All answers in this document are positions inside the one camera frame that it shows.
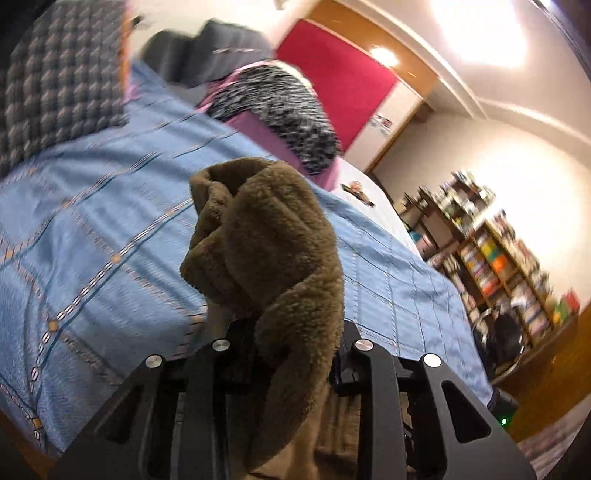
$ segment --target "ceiling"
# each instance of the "ceiling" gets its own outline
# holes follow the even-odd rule
[[[434,0],[339,1],[389,31],[437,73],[440,82],[427,99],[436,111],[515,125],[591,168],[591,82],[560,30],[532,1],[511,0],[525,40],[516,66],[465,60],[438,22]],[[506,47],[506,31],[495,32],[495,45]]]

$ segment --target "ceiling light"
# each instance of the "ceiling light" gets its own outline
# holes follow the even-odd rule
[[[374,47],[369,51],[369,53],[371,53],[373,58],[386,67],[395,67],[398,65],[398,59],[396,58],[396,55],[394,55],[387,48]]]
[[[509,0],[431,0],[431,6],[464,61],[502,67],[523,63],[527,44]]]

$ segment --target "red panel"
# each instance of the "red panel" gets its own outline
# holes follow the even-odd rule
[[[310,79],[343,150],[398,81],[381,63],[305,20],[296,23],[277,58],[296,65]]]

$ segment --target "black metal frame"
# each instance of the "black metal frame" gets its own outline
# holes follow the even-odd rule
[[[181,392],[178,479],[228,480],[226,396],[247,392],[266,368],[253,332],[254,320],[238,320],[225,340],[189,359],[148,357],[76,437],[50,480],[168,479]],[[341,396],[361,395],[360,480],[405,479],[409,466],[425,479],[535,479],[498,421],[436,355],[392,357],[345,322],[330,382]],[[402,419],[401,392],[412,426]]]

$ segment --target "floor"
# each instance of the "floor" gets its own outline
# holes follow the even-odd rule
[[[1,412],[0,430],[8,435],[8,439],[21,452],[25,461],[30,467],[32,467],[37,475],[39,475],[41,479],[46,480],[47,474],[54,462],[37,451]]]
[[[508,428],[516,442],[553,424],[591,393],[590,345],[591,305],[499,385],[520,403]]]

